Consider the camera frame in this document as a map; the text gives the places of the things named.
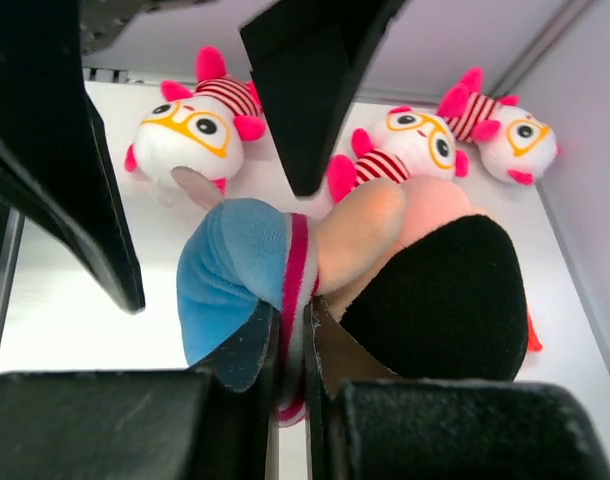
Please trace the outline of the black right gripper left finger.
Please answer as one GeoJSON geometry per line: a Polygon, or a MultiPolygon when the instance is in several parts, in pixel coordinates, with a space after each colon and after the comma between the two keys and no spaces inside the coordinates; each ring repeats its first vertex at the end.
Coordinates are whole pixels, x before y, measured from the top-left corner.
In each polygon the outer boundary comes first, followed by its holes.
{"type": "Polygon", "coordinates": [[[279,316],[187,370],[0,375],[0,479],[274,479],[279,316]]]}

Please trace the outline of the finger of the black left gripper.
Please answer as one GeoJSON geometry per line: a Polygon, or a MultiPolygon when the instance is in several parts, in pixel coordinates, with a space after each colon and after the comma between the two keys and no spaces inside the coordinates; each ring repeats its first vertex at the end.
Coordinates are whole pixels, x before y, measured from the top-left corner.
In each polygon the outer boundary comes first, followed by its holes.
{"type": "Polygon", "coordinates": [[[280,0],[240,29],[293,194],[318,192],[354,95],[404,0],[280,0]]]}

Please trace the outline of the red shark plush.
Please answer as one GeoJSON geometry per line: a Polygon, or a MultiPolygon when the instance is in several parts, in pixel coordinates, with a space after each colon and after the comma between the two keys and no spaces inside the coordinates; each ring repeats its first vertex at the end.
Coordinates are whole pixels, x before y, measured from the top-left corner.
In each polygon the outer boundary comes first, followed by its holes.
{"type": "Polygon", "coordinates": [[[533,352],[533,353],[541,352],[543,349],[543,346],[534,329],[534,325],[533,325],[533,321],[532,321],[530,312],[527,312],[527,326],[528,326],[527,351],[533,352]]]}

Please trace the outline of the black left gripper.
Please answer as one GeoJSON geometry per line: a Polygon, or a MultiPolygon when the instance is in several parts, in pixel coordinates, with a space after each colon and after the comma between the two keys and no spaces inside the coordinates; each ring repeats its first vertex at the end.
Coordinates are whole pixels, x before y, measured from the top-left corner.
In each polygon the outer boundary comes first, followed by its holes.
{"type": "Polygon", "coordinates": [[[81,55],[109,48],[141,14],[210,3],[0,1],[0,196],[126,312],[145,306],[140,264],[81,55]]]}

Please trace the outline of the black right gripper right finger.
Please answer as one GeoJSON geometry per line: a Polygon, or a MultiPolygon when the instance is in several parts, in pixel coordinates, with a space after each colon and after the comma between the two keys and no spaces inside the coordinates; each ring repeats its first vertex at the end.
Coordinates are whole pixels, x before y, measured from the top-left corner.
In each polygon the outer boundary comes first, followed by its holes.
{"type": "Polygon", "coordinates": [[[401,378],[316,300],[304,313],[313,479],[610,479],[589,416],[542,383],[401,378]]]}

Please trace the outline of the pink doll plush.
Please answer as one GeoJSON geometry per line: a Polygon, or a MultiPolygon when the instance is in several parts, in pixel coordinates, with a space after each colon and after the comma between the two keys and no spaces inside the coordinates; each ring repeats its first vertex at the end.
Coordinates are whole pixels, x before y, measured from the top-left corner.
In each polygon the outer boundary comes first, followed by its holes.
{"type": "Polygon", "coordinates": [[[457,185],[377,179],[322,219],[253,198],[212,207],[176,274],[185,359],[196,364],[259,303],[280,315],[283,426],[305,414],[304,313],[329,314],[408,379],[511,381],[528,350],[529,312],[514,244],[457,185]]]}

